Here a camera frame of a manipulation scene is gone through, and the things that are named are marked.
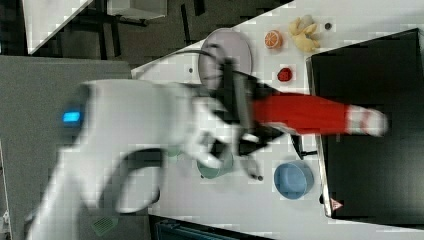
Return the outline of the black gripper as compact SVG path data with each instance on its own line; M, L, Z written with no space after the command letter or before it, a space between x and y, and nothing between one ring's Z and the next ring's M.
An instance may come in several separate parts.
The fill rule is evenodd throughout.
M283 135L298 135L298 132L283 123L254 123L252 100L263 100L279 95L280 91L262 83L258 78L235 69L235 62L225 58L220 64L221 80L215 95L228 111L230 119L239 125L236 137L239 156L246 156L254 150L266 147ZM256 140L246 140L247 135Z

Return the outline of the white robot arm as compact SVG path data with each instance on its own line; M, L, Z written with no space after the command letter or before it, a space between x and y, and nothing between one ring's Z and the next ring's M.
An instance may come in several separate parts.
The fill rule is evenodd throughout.
M79 212L115 217L158 200L167 153L216 170L289 132L253 116L271 86L235 70L197 83L105 79L79 84L64 106L62 146L25 240L79 240Z

